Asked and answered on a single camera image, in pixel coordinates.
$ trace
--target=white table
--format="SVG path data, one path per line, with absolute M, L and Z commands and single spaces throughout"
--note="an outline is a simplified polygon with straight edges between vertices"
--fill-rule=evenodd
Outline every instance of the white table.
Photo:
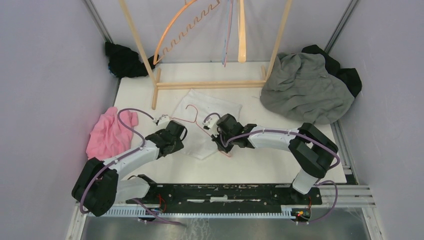
M 260 79 L 259 67 L 262 63 L 250 62 L 240 65 L 233 63 L 224 70 L 221 63 L 181 63 L 161 64 L 161 82 L 170 81 L 222 81 L 242 80 L 240 73 L 245 75 L 243 80 Z M 302 122 L 289 120 L 281 115 L 266 110 L 259 97 L 260 88 L 227 88 L 227 89 L 196 89 L 196 91 L 242 104 L 239 122 L 249 123 L 270 128 L 298 128 Z M 182 90 L 161 90 L 157 100 L 156 110 L 151 109 L 153 86 L 149 78 L 123 78 L 115 101 L 118 109 L 137 108 L 147 111 L 153 117 L 162 114 L 171 115 L 181 99 L 189 92 Z M 135 127 L 143 136 L 153 133 L 156 126 L 152 121 L 138 114 L 139 125 Z M 330 125 L 317 125 L 328 138 L 334 140 Z M 134 135 L 131 145 L 140 143 L 140 138 Z M 296 159 L 288 151 L 260 148 L 249 149 L 235 146 L 232 157 L 228 158 L 216 152 L 204 160 L 173 153 L 156 161 L 147 163 L 134 170 L 130 175 L 145 174 L 157 183 L 291 183 L 301 169 Z M 341 164 L 329 170 L 326 180 L 336 183 L 346 183 L 346 177 Z

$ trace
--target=gray floor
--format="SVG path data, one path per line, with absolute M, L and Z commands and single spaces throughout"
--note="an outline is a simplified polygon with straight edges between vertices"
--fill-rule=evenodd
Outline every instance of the gray floor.
M 312 218 L 327 209 L 313 209 Z M 88 217 L 83 240 L 369 240 L 360 208 L 335 209 L 323 221 L 296 226 L 286 219 L 179 218 L 188 227 L 147 224 L 135 218 Z

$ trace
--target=wall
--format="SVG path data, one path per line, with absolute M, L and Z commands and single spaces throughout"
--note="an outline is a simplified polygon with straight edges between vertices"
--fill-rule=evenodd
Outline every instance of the wall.
M 422 239 L 424 1 L 363 0 L 330 53 L 362 93 L 341 119 L 389 240 Z
M 65 238 L 89 132 L 113 104 L 81 0 L 0 2 L 0 238 Z
M 118 0 L 92 0 L 114 43 L 137 47 Z M 152 56 L 174 15 L 189 0 L 125 0 L 146 54 Z M 325 48 L 350 0 L 294 0 L 290 8 L 280 51 L 293 53 L 308 45 Z M 166 57 L 164 63 L 221 62 L 226 36 L 227 0 L 199 0 L 190 5 L 170 28 L 159 51 L 171 47 L 171 40 L 186 32 L 187 24 L 208 6 L 216 6 L 189 30 Z M 245 0 L 248 61 L 269 61 L 276 42 L 285 0 Z M 238 59 L 237 1 L 234 1 L 228 61 Z

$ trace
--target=wooden rack base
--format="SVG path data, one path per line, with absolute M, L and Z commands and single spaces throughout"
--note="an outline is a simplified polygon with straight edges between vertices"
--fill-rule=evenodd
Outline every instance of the wooden rack base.
M 266 71 L 265 66 L 261 66 L 258 71 L 261 73 L 260 80 L 240 80 L 240 81 L 195 81 L 195 82 L 161 82 L 161 68 L 157 68 L 156 76 L 154 75 L 152 68 L 148 63 L 148 57 L 143 49 L 143 45 L 139 34 L 137 33 L 133 19 L 125 0 L 119 0 L 119 4 L 122 8 L 122 12 L 125 15 L 128 26 L 131 30 L 132 36 L 134 37 L 135 44 L 137 45 L 138 53 L 140 54 L 144 65 L 147 69 L 148 75 L 153 83 L 153 99 L 151 103 L 151 109 L 156 109 L 158 101 L 159 90 L 176 90 L 176 89 L 230 89 L 230 88 L 261 88 L 270 77 L 273 70 L 275 58 L 277 57 L 278 48 L 283 37 L 284 28 L 289 16 L 290 7 L 293 0 L 287 0 L 284 13 L 282 15 L 280 27 L 278 29 L 277 38 L 275 40 L 274 49 L 272 51 L 271 60 L 269 62 L 268 70 Z

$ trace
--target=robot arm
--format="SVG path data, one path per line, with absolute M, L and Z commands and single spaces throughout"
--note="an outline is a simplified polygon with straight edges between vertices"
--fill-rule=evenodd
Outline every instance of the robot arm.
M 131 148 L 104 161 L 97 158 L 88 160 L 73 187 L 72 196 L 80 202 L 94 176 L 102 168 L 115 162 L 89 188 L 83 202 L 84 207 L 98 217 L 106 213 L 114 203 L 143 198 L 150 188 L 145 180 L 139 177 L 122 179 L 144 164 L 181 150 L 184 147 L 182 141 L 187 134 L 183 125 L 169 120 L 167 116 L 161 117 L 156 124 L 166 125 L 166 128 L 147 136 L 143 147 Z
M 242 126 L 230 114 L 221 118 L 210 118 L 204 128 L 212 132 L 212 141 L 218 150 L 228 153 L 234 145 L 240 148 L 273 148 L 289 151 L 301 166 L 300 172 L 291 187 L 302 195 L 306 195 L 314 184 L 325 177 L 334 156 L 320 146 L 313 144 L 309 147 L 310 139 L 324 145 L 337 153 L 337 146 L 313 124 L 304 123 L 296 129 L 278 129 L 247 124 Z

